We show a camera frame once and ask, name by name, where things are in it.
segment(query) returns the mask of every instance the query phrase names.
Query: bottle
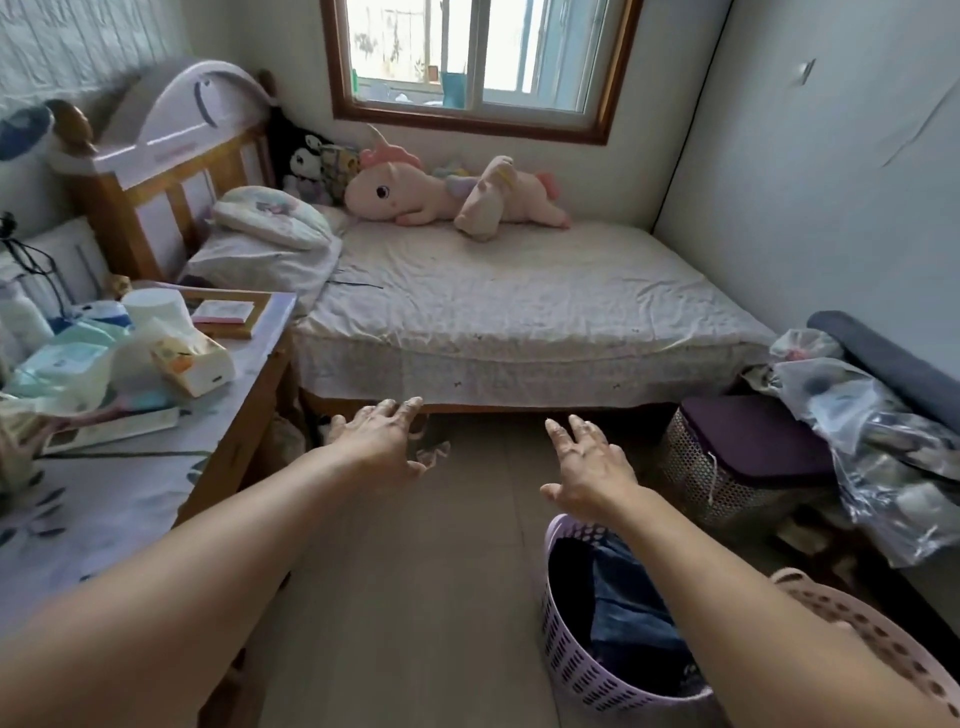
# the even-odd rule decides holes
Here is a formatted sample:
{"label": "bottle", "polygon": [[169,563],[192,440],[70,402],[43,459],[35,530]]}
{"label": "bottle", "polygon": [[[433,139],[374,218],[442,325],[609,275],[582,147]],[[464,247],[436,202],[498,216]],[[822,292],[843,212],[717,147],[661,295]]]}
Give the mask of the bottle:
{"label": "bottle", "polygon": [[36,303],[15,280],[0,283],[0,322],[30,356],[54,337]]}

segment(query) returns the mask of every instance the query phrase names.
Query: hand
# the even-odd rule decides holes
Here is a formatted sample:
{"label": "hand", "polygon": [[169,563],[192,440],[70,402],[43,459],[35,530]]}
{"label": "hand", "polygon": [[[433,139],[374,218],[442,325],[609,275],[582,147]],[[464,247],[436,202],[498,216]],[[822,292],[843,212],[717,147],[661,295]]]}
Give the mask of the hand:
{"label": "hand", "polygon": [[546,421],[546,431],[560,458],[560,483],[540,488],[560,508],[584,523],[614,527],[617,516],[639,486],[634,469],[617,445],[610,445],[601,429],[570,415],[571,440],[560,425]]}
{"label": "hand", "polygon": [[400,407],[384,400],[376,407],[364,407],[349,423],[337,415],[330,424],[328,446],[354,460],[366,478],[390,485],[416,480],[426,468],[407,460],[407,440],[422,406],[419,397]]}

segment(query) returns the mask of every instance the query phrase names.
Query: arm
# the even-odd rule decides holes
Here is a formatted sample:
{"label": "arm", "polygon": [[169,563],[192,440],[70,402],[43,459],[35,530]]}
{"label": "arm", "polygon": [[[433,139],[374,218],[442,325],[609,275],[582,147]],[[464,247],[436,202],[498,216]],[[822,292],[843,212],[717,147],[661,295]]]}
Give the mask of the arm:
{"label": "arm", "polygon": [[543,493],[627,542],[737,728],[952,725],[857,637],[808,612],[639,487],[623,450],[596,425],[577,417],[570,424],[576,442],[547,421],[562,484],[544,485]]}
{"label": "arm", "polygon": [[419,409],[335,418],[329,447],[43,609],[0,645],[0,726],[186,725],[321,520],[364,483],[422,473],[405,456]]}

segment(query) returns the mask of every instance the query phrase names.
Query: tissue box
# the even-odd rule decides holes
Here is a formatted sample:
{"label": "tissue box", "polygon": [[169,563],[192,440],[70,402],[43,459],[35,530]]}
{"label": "tissue box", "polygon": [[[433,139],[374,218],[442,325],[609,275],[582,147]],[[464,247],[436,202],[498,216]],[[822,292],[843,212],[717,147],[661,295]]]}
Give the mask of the tissue box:
{"label": "tissue box", "polygon": [[191,397],[202,397],[236,378],[230,352],[195,329],[168,331],[151,344],[150,353],[160,370]]}

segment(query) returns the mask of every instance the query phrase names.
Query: wooden bed slat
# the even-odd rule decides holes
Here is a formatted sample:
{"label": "wooden bed slat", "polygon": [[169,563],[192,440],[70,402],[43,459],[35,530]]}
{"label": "wooden bed slat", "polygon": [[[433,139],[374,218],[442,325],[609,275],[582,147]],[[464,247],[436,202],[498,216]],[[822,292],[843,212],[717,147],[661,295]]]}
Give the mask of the wooden bed slat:
{"label": "wooden bed slat", "polygon": [[70,177],[67,186],[85,210],[111,272],[163,280],[136,210],[114,175]]}
{"label": "wooden bed slat", "polygon": [[130,200],[130,204],[138,207],[150,202],[158,194],[165,192],[171,185],[189,180],[204,169],[211,169],[223,157],[236,155],[237,158],[240,159],[240,150],[251,142],[259,139],[264,134],[264,129],[262,124],[247,129],[245,132],[224,142],[220,146],[214,147],[196,157],[192,157],[185,162],[181,162],[176,167],[172,167],[166,172],[151,177],[135,187],[131,187],[127,190],[127,197]]}
{"label": "wooden bed slat", "polygon": [[218,200],[231,189],[247,184],[247,169],[243,165],[241,149],[242,146],[230,150],[209,166],[210,179]]}
{"label": "wooden bed slat", "polygon": [[174,184],[167,188],[167,202],[170,203],[177,227],[180,228],[180,237],[183,238],[187,257],[190,257],[200,249],[200,232],[193,222],[193,214],[190,212],[190,205],[186,201],[182,184]]}

